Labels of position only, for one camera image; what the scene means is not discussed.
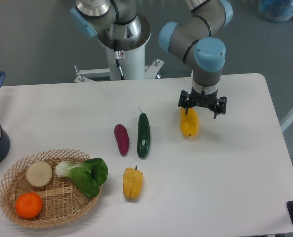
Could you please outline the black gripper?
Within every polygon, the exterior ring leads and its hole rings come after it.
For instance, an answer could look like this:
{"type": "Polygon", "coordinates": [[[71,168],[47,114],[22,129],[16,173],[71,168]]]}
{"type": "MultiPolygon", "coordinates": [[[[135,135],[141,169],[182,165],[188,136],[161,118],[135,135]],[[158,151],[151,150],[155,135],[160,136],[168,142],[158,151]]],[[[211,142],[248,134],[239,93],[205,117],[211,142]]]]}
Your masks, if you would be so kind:
{"type": "Polygon", "coordinates": [[[213,113],[213,119],[218,115],[225,115],[227,108],[227,97],[217,98],[218,89],[214,92],[204,89],[200,85],[192,85],[191,94],[182,90],[180,93],[178,107],[185,109],[185,114],[188,114],[188,108],[195,106],[210,109],[213,113]]]}

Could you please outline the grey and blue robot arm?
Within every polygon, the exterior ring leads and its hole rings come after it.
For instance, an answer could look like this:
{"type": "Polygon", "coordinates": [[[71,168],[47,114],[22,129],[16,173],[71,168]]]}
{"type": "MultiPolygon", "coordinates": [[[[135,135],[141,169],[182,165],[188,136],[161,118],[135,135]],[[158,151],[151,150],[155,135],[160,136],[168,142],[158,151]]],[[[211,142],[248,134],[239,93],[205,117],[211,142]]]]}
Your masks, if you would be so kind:
{"type": "MultiPolygon", "coordinates": [[[[166,23],[158,36],[160,47],[192,69],[191,92],[182,91],[178,106],[205,107],[225,114],[226,97],[217,97],[225,64],[224,43],[214,33],[232,19],[225,0],[188,0],[192,17],[184,24],[166,23]]],[[[112,80],[145,78],[145,45],[151,36],[148,20],[137,12],[134,0],[77,0],[70,10],[77,27],[97,37],[106,49],[112,80]]]]}

